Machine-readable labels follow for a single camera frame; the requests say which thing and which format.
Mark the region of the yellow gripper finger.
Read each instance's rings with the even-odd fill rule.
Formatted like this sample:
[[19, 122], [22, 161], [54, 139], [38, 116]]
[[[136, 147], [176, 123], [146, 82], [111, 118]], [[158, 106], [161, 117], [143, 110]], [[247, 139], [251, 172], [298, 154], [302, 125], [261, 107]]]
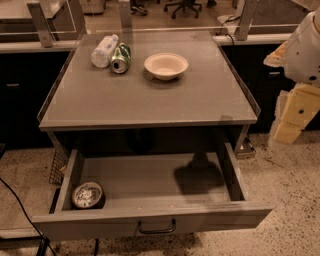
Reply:
[[286, 95], [273, 139], [278, 143], [293, 144], [319, 111], [320, 88], [297, 83]]
[[283, 42], [273, 52], [267, 55], [263, 64], [269, 67], [283, 67], [285, 62], [285, 54], [287, 49], [287, 41]]

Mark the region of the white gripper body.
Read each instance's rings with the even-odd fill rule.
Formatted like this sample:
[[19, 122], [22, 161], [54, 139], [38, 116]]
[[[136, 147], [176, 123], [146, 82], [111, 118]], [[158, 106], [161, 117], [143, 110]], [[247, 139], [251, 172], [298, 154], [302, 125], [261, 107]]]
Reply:
[[310, 12], [288, 39], [284, 71], [297, 83], [320, 85], [320, 7]]

